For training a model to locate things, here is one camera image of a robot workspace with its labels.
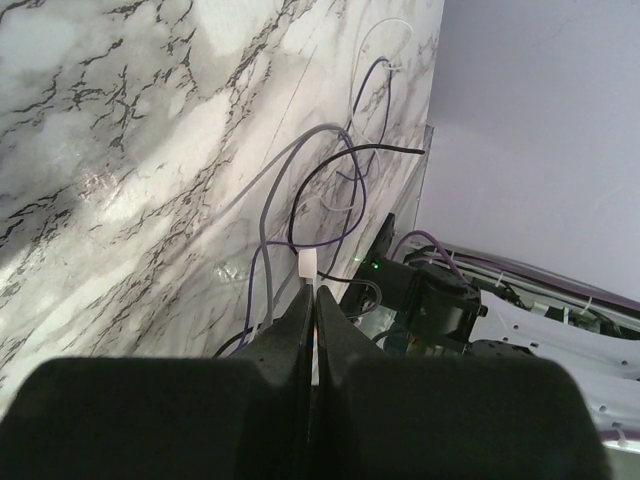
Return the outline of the translucent white zip tie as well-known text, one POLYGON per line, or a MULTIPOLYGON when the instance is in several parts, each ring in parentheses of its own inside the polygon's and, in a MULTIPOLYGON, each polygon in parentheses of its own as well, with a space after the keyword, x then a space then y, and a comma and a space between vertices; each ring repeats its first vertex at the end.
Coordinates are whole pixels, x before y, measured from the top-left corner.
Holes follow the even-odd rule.
MULTIPOLYGON (((305 285, 312 287, 312 299, 316 298, 318 288, 318 255, 317 249, 301 248, 298 252, 298 276, 305 285)), ((312 370, 311 385, 317 387, 319 385, 318 371, 318 335, 317 327, 313 327, 312 338, 312 370)))

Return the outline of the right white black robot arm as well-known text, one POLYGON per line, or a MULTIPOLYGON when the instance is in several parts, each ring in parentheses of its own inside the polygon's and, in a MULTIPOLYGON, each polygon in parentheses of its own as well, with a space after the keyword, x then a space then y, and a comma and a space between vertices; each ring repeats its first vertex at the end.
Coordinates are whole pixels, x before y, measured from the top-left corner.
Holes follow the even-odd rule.
POLYGON ((580 388, 618 479, 639 475, 639 306, 388 217, 341 300, 395 355, 532 355, 580 388))

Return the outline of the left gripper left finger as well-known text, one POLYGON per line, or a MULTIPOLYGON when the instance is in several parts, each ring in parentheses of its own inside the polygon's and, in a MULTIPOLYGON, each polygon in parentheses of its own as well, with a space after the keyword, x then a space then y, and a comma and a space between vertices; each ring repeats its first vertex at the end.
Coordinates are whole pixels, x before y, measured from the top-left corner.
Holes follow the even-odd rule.
POLYGON ((227 358, 56 358, 1 423, 5 479, 301 479, 314 294, 227 358))

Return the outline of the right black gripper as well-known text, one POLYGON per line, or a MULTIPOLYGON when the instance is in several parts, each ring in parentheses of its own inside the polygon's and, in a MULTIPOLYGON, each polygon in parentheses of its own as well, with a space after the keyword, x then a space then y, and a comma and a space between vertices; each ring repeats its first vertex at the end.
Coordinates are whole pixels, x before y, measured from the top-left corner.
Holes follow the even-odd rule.
POLYGON ((389 213, 339 305, 347 317, 361 316, 366 304, 378 303, 395 313, 394 322, 409 324, 415 299, 415 270, 388 257, 395 236, 396 215, 389 213))

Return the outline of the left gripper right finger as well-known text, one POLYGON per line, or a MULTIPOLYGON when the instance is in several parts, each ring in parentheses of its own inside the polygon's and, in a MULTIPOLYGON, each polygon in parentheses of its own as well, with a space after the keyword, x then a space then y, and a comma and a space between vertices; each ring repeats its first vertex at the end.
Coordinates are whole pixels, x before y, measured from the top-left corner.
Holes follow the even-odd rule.
POLYGON ((582 395, 534 357, 394 357, 319 288, 313 479, 607 479, 582 395))

